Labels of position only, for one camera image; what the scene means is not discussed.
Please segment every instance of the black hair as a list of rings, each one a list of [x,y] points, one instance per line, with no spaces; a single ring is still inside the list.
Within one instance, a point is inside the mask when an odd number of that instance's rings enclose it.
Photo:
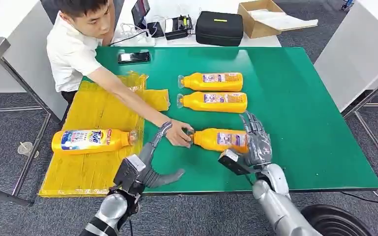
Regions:
[[[108,3],[108,0],[56,0],[56,6],[70,17],[81,17],[95,12]]]

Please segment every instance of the yellow bottle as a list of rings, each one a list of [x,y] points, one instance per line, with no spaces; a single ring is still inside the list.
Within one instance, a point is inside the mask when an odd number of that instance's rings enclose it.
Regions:
[[[247,109],[247,95],[243,92],[194,92],[177,95],[177,106],[195,111],[243,113]]]
[[[194,144],[207,150],[224,151],[232,148],[240,153],[249,152],[247,136],[244,130],[209,128],[196,131],[191,138]]]
[[[115,151],[133,145],[137,140],[135,131],[119,129],[62,130],[54,134],[51,148],[54,153],[79,155]]]
[[[196,91],[239,92],[243,88],[243,75],[239,72],[193,73],[178,76],[179,88],[187,87]]]

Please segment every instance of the black zipper case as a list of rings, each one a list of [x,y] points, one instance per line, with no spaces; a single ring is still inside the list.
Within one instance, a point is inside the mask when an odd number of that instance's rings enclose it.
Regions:
[[[244,34],[243,18],[239,14],[202,11],[195,33],[201,44],[238,46]]]

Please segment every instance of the robotic arm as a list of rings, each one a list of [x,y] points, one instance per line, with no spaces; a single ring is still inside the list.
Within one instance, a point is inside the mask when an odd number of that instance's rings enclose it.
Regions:
[[[224,151],[219,162],[237,175],[255,174],[252,186],[254,198],[263,208],[276,235],[322,236],[316,231],[290,200],[289,187],[283,170],[271,163],[272,147],[269,135],[255,115],[242,115],[250,152],[244,155],[233,150]]]
[[[252,186],[254,197],[262,206],[276,235],[321,236],[290,200],[289,187],[283,170],[271,163],[272,147],[269,135],[261,122],[251,113],[242,115],[250,152],[238,154],[231,149],[221,153],[218,161],[237,175],[255,174]],[[175,182],[185,172],[179,169],[170,175],[153,170],[153,153],[166,131],[172,126],[165,123],[151,142],[146,143],[139,155],[125,158],[114,178],[100,209],[81,232],[81,236],[116,236],[129,216],[138,212],[138,200],[145,187],[158,187]]]
[[[185,173],[179,169],[174,174],[160,175],[153,170],[153,153],[171,122],[163,124],[151,142],[146,143],[139,155],[125,158],[114,178],[100,209],[81,232],[81,236],[116,236],[129,216],[138,212],[138,200],[145,187],[159,187],[175,182]]]

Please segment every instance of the yellow mat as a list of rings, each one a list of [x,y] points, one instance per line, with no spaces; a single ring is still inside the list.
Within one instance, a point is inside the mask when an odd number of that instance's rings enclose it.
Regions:
[[[158,111],[168,110],[168,91],[145,90],[146,75],[130,72],[119,78]],[[42,197],[104,196],[113,185],[121,161],[142,148],[144,120],[97,84],[83,81],[75,95],[63,130],[108,129],[136,130],[134,146],[114,152],[84,155],[54,154],[39,195]]]

